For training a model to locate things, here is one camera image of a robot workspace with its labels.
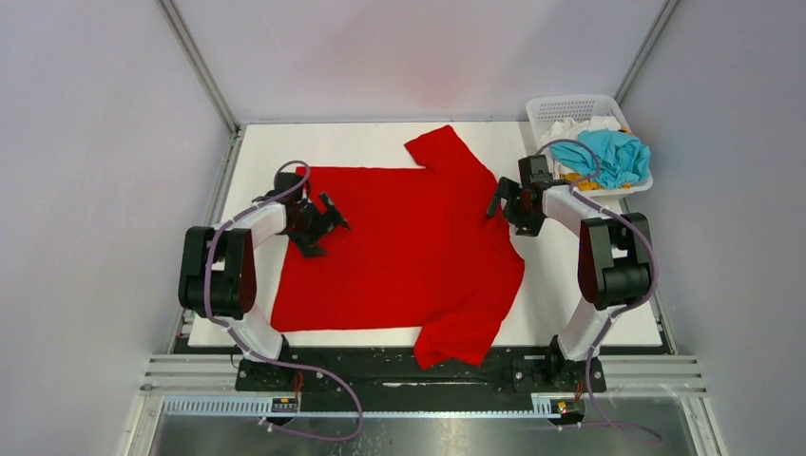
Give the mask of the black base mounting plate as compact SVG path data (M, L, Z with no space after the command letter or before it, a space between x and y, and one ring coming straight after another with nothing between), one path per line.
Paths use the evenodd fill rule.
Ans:
M599 360L552 370L543 347L495 347L480 366L458 360L421 369L411 348L291 348L284 367L242 360L235 389L289 393L307 412L520 412L531 396L576 398L606 390Z

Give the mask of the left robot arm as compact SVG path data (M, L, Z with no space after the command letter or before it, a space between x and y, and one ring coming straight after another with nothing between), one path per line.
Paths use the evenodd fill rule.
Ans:
M274 187L232 218L214 226L193 226L183 241L178 285L180 305L224 329L243 355L259 365L259 379L271 390L294 381L295 366L281 356L285 337L274 329L257 303L258 247L286 236L305 258L322 257L319 242L347 220L326 193L312 199L312 170L282 166Z

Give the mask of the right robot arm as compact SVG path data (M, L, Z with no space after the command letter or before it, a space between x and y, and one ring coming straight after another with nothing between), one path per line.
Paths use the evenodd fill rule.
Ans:
M553 219L579 239L581 299L553 337L545 366L548 384L568 391L582 380L582 365L598 354L617 319L655 293L657 258L646 216L615 213L570 181L554 179L543 155L522 158L518 170L519 180L498 181L487 217L501 214L516 235L531 238Z

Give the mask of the light blue t-shirt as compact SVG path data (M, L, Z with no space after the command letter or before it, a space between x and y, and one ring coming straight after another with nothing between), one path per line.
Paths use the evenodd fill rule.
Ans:
M583 131L577 139L552 144L549 153L572 173L589 177L605 188L641 184L650 178L651 152L640 139L623 131Z

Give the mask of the right aluminium corner post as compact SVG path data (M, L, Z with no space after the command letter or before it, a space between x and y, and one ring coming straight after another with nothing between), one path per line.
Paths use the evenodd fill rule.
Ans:
M674 16L681 0L664 0L662 6L653 20L648 32L645 34L638 51L632 59L627 72L625 73L614 99L618 104L624 102L631 91L632 86L637 81L645 63L651 56L655 46L660 41L662 34Z

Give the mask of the aluminium frame rail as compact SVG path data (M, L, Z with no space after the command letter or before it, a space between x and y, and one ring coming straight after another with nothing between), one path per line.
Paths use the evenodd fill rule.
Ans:
M539 390L531 352L417 370L401 350L308 351L294 377L225 354L155 355L126 455L724 455L691 356L608 355L590 405Z

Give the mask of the red t-shirt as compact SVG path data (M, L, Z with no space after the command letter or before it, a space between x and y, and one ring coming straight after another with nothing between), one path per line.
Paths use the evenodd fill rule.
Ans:
M414 167L318 166L309 177L348 221L323 255L287 249L280 332L416 328L422 369L482 363L521 287L509 225L487 217L496 178L450 126L405 145Z

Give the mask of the white t-shirt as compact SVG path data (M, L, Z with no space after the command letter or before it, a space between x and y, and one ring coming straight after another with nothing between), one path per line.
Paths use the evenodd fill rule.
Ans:
M623 125L614 116L592 116L589 120L582 122L577 122L571 118L565 118L562 121L553 123L548 130L539 137L538 145L542 146L545 143L559 139L576 140L578 135L583 131L618 131L622 128ZM547 149L542 152L542 155L547 156L548 164L550 165L550 169L555 177L561 177L564 174L572 173L570 168L554 159Z

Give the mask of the aluminium corner post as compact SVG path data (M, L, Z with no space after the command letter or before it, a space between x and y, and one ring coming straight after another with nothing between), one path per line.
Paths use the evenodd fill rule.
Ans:
M637 81L645 63L651 56L655 46L660 41L662 34L674 16L681 0L664 0L662 6L653 20L648 32L645 34L638 51L632 59L627 72L625 73L614 99L618 104L624 102L631 91L632 86Z
M209 65L202 56L202 52L189 26L182 17L182 12L178 4L173 0L157 0L156 4L160 8L215 112L229 133L237 136L240 132L240 122L234 115L229 103L225 100L223 92L216 82Z

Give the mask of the left aluminium corner post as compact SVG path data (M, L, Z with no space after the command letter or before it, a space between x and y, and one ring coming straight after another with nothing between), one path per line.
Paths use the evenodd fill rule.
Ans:
M157 0L156 4L160 8L215 112L229 133L237 136L240 132L240 122L234 115L229 103L225 100L223 92L216 82L209 65L202 56L202 52L189 26L182 17L182 12L178 4L173 0Z

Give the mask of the white plastic laundry basket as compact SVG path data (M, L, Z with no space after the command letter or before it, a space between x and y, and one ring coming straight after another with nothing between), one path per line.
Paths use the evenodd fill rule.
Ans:
M622 198L653 184L648 145L629 128L617 102L606 95L545 96L527 102L538 155L556 179L575 181L591 198Z

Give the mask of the yellow t-shirt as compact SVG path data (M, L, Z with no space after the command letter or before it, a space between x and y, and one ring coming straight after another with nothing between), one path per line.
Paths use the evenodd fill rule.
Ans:
M568 182L568 185L579 192L604 192L607 194L615 193L615 192L624 192L627 190L631 190L633 186L630 183L625 183L624 185L617 187L617 188L605 188L598 182L584 179L579 181L582 178L581 175L576 173L565 173L561 174L560 178L564 181Z

